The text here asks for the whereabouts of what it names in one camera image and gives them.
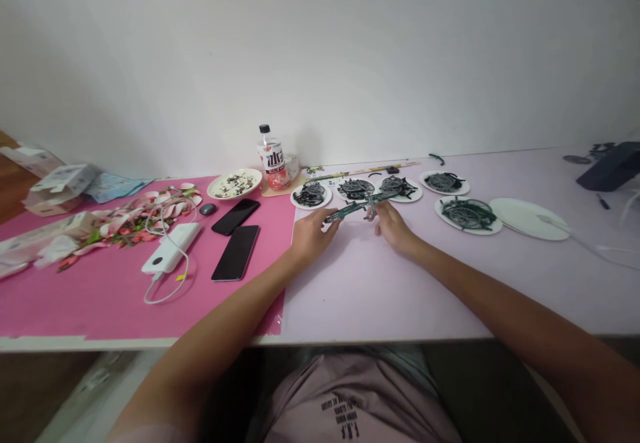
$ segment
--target white wall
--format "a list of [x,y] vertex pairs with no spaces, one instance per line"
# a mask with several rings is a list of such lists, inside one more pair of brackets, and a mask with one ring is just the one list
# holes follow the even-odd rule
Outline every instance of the white wall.
[[127,176],[624,139],[639,0],[0,0],[0,128]]

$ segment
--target white cord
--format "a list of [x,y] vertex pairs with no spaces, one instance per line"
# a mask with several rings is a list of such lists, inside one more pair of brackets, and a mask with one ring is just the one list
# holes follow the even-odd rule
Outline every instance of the white cord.
[[[174,197],[171,197],[169,200],[162,202],[162,203],[158,203],[157,205],[155,205],[150,211],[149,214],[147,215],[147,220],[145,221],[145,230],[148,233],[151,234],[156,234],[156,235],[162,235],[164,236],[167,240],[169,240],[171,243],[173,243],[173,246],[175,246],[175,248],[184,255],[184,257],[187,259],[187,266],[185,267],[185,272],[179,277],[180,280],[180,284],[178,285],[178,287],[172,291],[171,293],[169,293],[167,296],[165,296],[164,298],[161,298],[160,300],[149,300],[149,293],[151,293],[151,290],[153,290],[153,287],[155,286],[155,283],[162,277],[163,273],[162,272],[158,272],[156,274],[153,275],[153,278],[151,279],[151,285],[149,286],[149,289],[147,289],[147,292],[145,293],[145,303],[146,304],[158,304],[158,303],[163,303],[167,300],[169,300],[173,295],[175,295],[176,293],[178,293],[180,291],[180,288],[182,288],[182,286],[185,284],[185,280],[187,279],[187,275],[189,273],[189,255],[182,249],[180,248],[180,246],[173,241],[173,239],[171,239],[171,237],[169,236],[169,234],[167,233],[167,229],[165,228],[165,216],[164,216],[164,209],[166,206],[168,205],[176,205],[177,203],[180,203],[182,201],[190,201],[191,203],[193,203],[193,218],[191,219],[191,223],[193,223],[195,221],[195,219],[197,218],[198,214],[196,212],[196,207],[197,205],[195,204],[195,202],[187,197],[182,197],[182,198],[178,198],[176,201],[173,201]],[[160,221],[162,224],[162,231],[161,232],[155,232],[153,230],[151,230],[149,228],[149,220],[151,219],[151,215],[153,214],[153,212],[155,211],[156,208],[160,207]]]
[[610,248],[608,246],[604,246],[600,244],[593,244],[588,240],[584,239],[581,235],[577,234],[568,226],[565,226],[564,224],[561,224],[560,222],[553,220],[552,218],[549,218],[546,215],[538,215],[538,218],[541,219],[543,222],[553,225],[556,228],[560,228],[562,231],[568,233],[571,238],[576,240],[579,244],[584,246],[587,250],[590,250],[591,252],[595,253],[597,256],[599,256],[603,260],[606,260],[610,263],[617,264],[620,266],[626,266],[627,268],[632,268],[633,270],[640,270],[640,266],[635,266],[629,263],[622,263],[622,262],[616,261],[604,253],[604,251],[606,250],[637,253],[637,250],[627,250],[624,248]]
[[640,190],[632,190],[635,192],[635,194],[627,201],[627,204],[625,205],[625,208],[622,210],[622,215],[620,215],[620,223],[619,225],[622,226],[623,223],[625,222],[625,219],[627,218],[627,213],[629,212],[629,209],[631,208],[631,205],[633,204],[633,202],[640,197]]

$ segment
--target cardboard box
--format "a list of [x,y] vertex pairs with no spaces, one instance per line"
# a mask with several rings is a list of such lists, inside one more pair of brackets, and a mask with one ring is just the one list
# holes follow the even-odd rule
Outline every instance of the cardboard box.
[[80,194],[94,178],[87,164],[58,167],[31,187],[23,204],[39,217],[67,213],[82,203]]
[[0,153],[40,178],[64,166],[62,160],[36,145],[23,145],[16,149],[2,147]]
[[38,215],[38,217],[54,217],[55,215],[69,213],[84,200],[84,197],[73,197],[69,200],[51,199],[29,206],[25,204],[25,210],[30,211],[34,215]]
[[81,212],[41,226],[37,230],[14,236],[0,242],[0,263],[15,265],[36,260],[38,252],[49,245],[56,236],[83,238],[91,234],[94,224],[98,223],[100,220],[90,212]]

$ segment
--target smartphone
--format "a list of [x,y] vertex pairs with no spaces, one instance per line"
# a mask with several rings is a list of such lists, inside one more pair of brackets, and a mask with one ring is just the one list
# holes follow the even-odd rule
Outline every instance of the smartphone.
[[215,267],[211,275],[211,280],[236,281],[242,279],[258,237],[259,229],[260,227],[257,225],[238,226],[235,229],[229,243],[227,243],[227,248],[225,248],[218,262],[218,266]]
[[233,233],[236,227],[242,225],[245,220],[251,216],[251,213],[255,212],[255,209],[259,206],[260,202],[255,200],[240,200],[235,207],[225,214],[224,217],[213,224],[211,230],[216,233],[229,236]]

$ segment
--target computer mouse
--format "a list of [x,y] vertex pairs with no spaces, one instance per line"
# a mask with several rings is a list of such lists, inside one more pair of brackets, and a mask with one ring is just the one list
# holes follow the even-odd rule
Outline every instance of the computer mouse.
[[207,203],[200,208],[200,213],[202,215],[210,215],[218,209],[213,203]]

